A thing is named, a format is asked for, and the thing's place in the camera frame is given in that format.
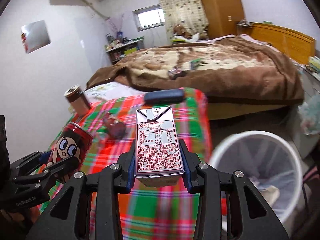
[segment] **cartoon eye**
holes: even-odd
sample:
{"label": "cartoon eye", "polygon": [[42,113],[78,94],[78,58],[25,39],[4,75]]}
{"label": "cartoon eye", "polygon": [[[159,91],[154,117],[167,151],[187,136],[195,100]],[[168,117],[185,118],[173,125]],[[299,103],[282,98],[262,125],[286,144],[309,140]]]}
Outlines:
{"label": "cartoon eye", "polygon": [[66,149],[67,145],[68,145],[68,141],[66,139],[63,139],[59,144],[59,149],[63,151]]}
{"label": "cartoon eye", "polygon": [[74,145],[74,144],[71,144],[69,147],[68,147],[68,155],[71,156],[71,155],[75,155],[77,152],[77,146]]}

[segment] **can lid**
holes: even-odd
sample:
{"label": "can lid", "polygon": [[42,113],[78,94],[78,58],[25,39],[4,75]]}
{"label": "can lid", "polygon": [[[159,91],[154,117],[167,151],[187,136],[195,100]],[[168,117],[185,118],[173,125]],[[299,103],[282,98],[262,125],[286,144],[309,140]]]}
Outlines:
{"label": "can lid", "polygon": [[65,93],[64,93],[64,96],[65,97],[69,97],[71,95],[73,95],[74,93],[76,93],[77,91],[80,90],[80,85],[75,85],[71,88],[69,88]]}
{"label": "can lid", "polygon": [[69,122],[69,123],[71,123],[71,124],[73,124],[74,126],[80,128],[82,131],[86,132],[86,133],[89,134],[91,137],[93,137],[91,133],[87,132],[87,131],[86,131],[85,129],[83,129],[83,127],[81,127],[79,124],[77,124],[77,123],[75,123],[75,122]]}

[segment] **patterned curtain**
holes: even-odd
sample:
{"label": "patterned curtain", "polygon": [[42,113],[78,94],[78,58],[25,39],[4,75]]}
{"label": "patterned curtain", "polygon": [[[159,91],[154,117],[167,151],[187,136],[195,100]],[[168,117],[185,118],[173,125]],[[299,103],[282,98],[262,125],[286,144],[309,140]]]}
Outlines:
{"label": "patterned curtain", "polygon": [[183,25],[191,34],[202,33],[208,25],[201,0],[160,0],[165,18],[169,41],[173,28]]}

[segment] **white wall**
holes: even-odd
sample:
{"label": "white wall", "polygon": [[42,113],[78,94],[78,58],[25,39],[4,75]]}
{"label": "white wall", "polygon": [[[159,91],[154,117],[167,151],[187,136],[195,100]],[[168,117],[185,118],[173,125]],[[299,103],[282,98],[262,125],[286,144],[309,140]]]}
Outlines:
{"label": "white wall", "polygon": [[138,32],[132,11],[160,4],[160,0],[103,0],[100,2],[101,11],[108,16],[119,28],[121,15],[124,14],[122,31],[124,36],[134,39],[144,36],[146,48],[169,45],[165,26],[159,26]]}
{"label": "white wall", "polygon": [[320,50],[320,29],[303,0],[242,0],[249,22],[273,22],[309,35],[317,40]]}
{"label": "white wall", "polygon": [[[21,26],[39,20],[45,20],[51,44],[26,54]],[[86,32],[92,24],[99,28]],[[75,84],[85,88],[106,62],[86,57],[90,46],[101,55],[103,41],[96,36],[104,38],[102,26],[80,0],[10,1],[0,16],[0,114],[6,119],[11,162],[46,150],[70,118],[64,92]]]}

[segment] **cartoon face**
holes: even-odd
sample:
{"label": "cartoon face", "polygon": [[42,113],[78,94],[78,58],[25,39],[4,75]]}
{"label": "cartoon face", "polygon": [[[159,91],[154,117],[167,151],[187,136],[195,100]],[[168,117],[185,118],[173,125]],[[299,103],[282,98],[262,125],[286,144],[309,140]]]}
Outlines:
{"label": "cartoon face", "polygon": [[79,158],[80,149],[76,142],[71,137],[62,137],[55,144],[52,152],[52,160],[47,166],[56,163],[69,156],[75,156]]}

